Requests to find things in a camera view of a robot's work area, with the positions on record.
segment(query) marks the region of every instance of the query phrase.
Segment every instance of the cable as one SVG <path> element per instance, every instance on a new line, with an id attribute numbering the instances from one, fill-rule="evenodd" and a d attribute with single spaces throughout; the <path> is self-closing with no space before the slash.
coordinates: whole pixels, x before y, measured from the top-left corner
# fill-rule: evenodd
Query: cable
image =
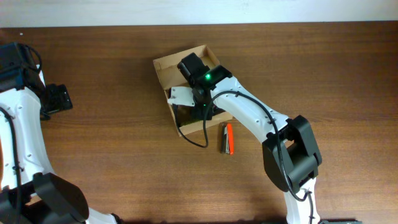
<path id="1" fill-rule="evenodd" d="M 181 136 L 187 140 L 189 143 L 194 144 L 198 147 L 202 147 L 202 148 L 206 148 L 209 145 L 209 139 L 207 138 L 207 131 L 206 128 L 203 129 L 203 133 L 205 134 L 205 139 L 206 139 L 206 144 L 205 145 L 201 145 L 199 143 L 193 142 L 191 140 L 189 140 L 187 137 L 185 137 L 184 134 L 182 134 L 181 130 L 180 130 L 180 125 L 178 124 L 178 118 L 177 118 L 177 109 L 178 109 L 178 105 L 173 105 L 173 110 L 174 110 L 174 116 L 175 116 L 175 125 L 177 126 L 177 130 L 178 132 L 181 134 Z"/>
<path id="2" fill-rule="evenodd" d="M 10 125 L 11 136 L 12 136 L 12 151 L 14 153 L 14 170 L 17 175 L 17 213 L 15 224 L 19 224 L 19 219 L 22 213 L 22 184 L 21 184 L 21 170 L 19 167 L 18 160 L 18 150 L 17 150 L 17 138 L 15 133 L 14 123 L 12 122 L 11 115 L 2 107 L 0 107 L 0 111 L 4 114 L 4 117 L 8 120 L 8 124 Z"/>
<path id="3" fill-rule="evenodd" d="M 315 219 L 315 217 L 313 216 L 313 202 L 312 202 L 312 196 L 311 196 L 312 192 L 308 191 L 308 199 L 310 201 L 310 224 L 312 224 L 312 220 Z"/>
<path id="4" fill-rule="evenodd" d="M 27 47 L 29 50 L 33 51 L 33 53 L 36 54 L 36 57 L 37 57 L 37 59 L 39 60 L 39 67 L 36 68 L 35 70 L 36 70 L 37 73 L 40 73 L 40 72 L 42 71 L 42 57 L 41 57 L 41 56 L 39 55 L 39 53 L 38 53 L 35 49 L 33 49 L 31 46 L 25 44 L 25 47 Z"/>

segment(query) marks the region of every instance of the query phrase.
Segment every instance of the wood grain surface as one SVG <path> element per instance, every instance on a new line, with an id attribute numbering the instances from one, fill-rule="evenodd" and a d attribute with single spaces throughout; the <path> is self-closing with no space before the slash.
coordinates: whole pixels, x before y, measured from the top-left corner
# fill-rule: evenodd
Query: wood grain surface
<path id="1" fill-rule="evenodd" d="M 0 29 L 37 49 L 74 108 L 42 123 L 57 174 L 127 221 L 283 218 L 261 145 L 233 121 L 235 155 L 178 137 L 152 60 L 207 44 L 273 109 L 308 118 L 323 157 L 323 219 L 397 223 L 398 22 Z M 203 133 L 189 135 L 203 141 Z"/>

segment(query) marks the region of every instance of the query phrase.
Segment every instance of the open cardboard box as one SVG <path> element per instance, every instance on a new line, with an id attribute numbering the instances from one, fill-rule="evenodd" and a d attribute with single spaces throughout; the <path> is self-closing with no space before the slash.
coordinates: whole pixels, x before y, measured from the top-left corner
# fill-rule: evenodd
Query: open cardboard box
<path id="1" fill-rule="evenodd" d="M 190 53 L 195 53 L 201 58 L 203 63 L 210 67 L 210 69 L 220 64 L 220 61 L 216 58 L 214 53 L 206 45 L 195 47 L 189 50 L 184 50 L 177 54 L 169 55 L 166 57 L 158 58 L 154 60 L 154 66 L 156 69 L 157 77 L 159 78 L 160 84 L 162 85 L 166 101 L 169 98 L 169 89 L 173 86 L 188 86 L 186 79 L 182 76 L 177 68 L 177 64 L 181 62 L 181 59 L 188 56 Z M 172 106 L 169 105 L 170 112 L 172 114 L 174 123 L 175 117 Z M 211 127 L 221 122 L 231 120 L 233 117 L 228 112 L 222 112 L 218 115 L 214 115 L 211 121 L 206 122 L 206 127 Z M 181 132 L 186 135 L 195 131 L 203 130 L 203 121 L 196 121 L 180 127 Z"/>

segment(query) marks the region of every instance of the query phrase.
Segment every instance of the orange marker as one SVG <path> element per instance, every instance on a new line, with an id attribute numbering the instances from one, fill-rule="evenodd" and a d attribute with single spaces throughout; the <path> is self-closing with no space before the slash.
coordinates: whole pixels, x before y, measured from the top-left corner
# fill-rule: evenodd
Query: orange marker
<path id="1" fill-rule="evenodd" d="M 232 132 L 232 124 L 228 123 L 226 125 L 226 129 L 228 132 L 228 146 L 229 146 L 229 154 L 234 154 L 234 134 Z"/>

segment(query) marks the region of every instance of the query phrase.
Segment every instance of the white robot part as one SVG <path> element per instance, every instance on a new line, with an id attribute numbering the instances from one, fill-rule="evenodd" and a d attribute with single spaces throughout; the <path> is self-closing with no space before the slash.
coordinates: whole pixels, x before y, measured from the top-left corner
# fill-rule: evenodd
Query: white robot part
<path id="1" fill-rule="evenodd" d="M 118 224 L 113 215 L 105 215 L 92 208 L 89 208 L 89 213 L 90 216 L 86 220 L 86 224 Z"/>
<path id="2" fill-rule="evenodd" d="M 40 73 L 39 73 L 39 77 L 40 77 L 40 80 L 42 81 L 42 83 L 43 83 L 43 84 L 44 84 L 44 86 L 45 86 L 43 71 L 40 71 Z"/>
<path id="3" fill-rule="evenodd" d="M 211 90 L 211 97 L 213 98 L 222 91 L 228 90 L 239 91 L 262 103 L 261 100 L 258 100 L 250 92 L 244 89 L 235 77 L 224 78 L 222 81 L 217 83 L 216 88 Z M 234 94 L 225 94 L 217 97 L 217 99 L 214 100 L 214 104 L 232 114 L 240 123 L 247 127 L 261 143 L 267 139 L 268 133 L 275 133 L 274 127 L 266 113 L 249 99 L 240 96 L 236 97 Z M 287 125 L 286 120 L 289 118 L 288 116 L 274 111 L 264 103 L 262 104 L 274 118 L 279 130 Z"/>
<path id="4" fill-rule="evenodd" d="M 175 86 L 171 89 L 170 98 L 167 100 L 170 105 L 195 106 L 192 88 L 185 86 Z"/>
<path id="5" fill-rule="evenodd" d="M 318 223 L 320 221 L 320 217 L 317 212 L 317 206 L 315 205 L 315 182 L 316 178 L 308 180 L 305 184 L 302 185 L 300 191 L 297 192 L 297 196 L 299 198 L 303 198 L 306 191 L 311 191 L 311 198 L 313 202 L 313 220 L 312 223 Z M 302 224 L 309 223 L 310 220 L 310 198 L 309 196 L 304 202 L 299 202 L 296 200 L 290 192 L 284 192 L 285 202 L 287 206 L 287 216 L 286 220 L 288 224 Z"/>
<path id="6" fill-rule="evenodd" d="M 42 128 L 40 125 L 40 100 L 30 89 L 11 89 L 0 94 L 0 106 L 13 117 L 15 126 L 21 182 L 26 184 L 33 175 L 41 172 L 54 173 L 45 151 Z M 3 151 L 3 177 L 1 187 L 17 187 L 14 172 L 12 136 L 8 121 L 1 113 L 0 139 Z"/>

